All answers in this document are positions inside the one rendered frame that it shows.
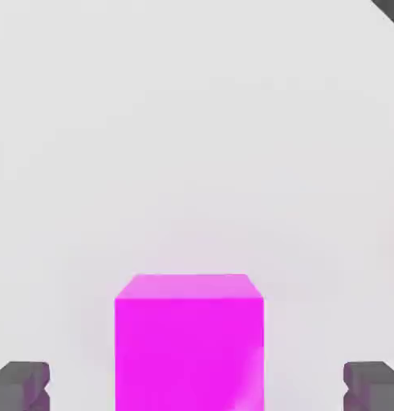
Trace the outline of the small magenta cube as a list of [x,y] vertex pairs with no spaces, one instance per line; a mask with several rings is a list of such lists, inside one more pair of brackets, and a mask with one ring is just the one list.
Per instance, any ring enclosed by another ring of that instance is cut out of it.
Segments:
[[115,411],[265,411],[264,299],[244,274],[138,274],[115,300]]

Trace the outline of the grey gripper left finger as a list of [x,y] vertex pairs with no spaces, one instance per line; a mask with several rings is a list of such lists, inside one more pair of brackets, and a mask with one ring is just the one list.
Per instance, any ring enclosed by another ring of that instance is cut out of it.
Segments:
[[0,411],[50,411],[46,362],[10,361],[0,369]]

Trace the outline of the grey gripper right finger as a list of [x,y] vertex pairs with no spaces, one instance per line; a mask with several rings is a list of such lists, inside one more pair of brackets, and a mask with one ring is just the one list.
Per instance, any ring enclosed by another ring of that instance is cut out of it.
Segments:
[[394,411],[394,370],[383,361],[347,362],[343,411]]

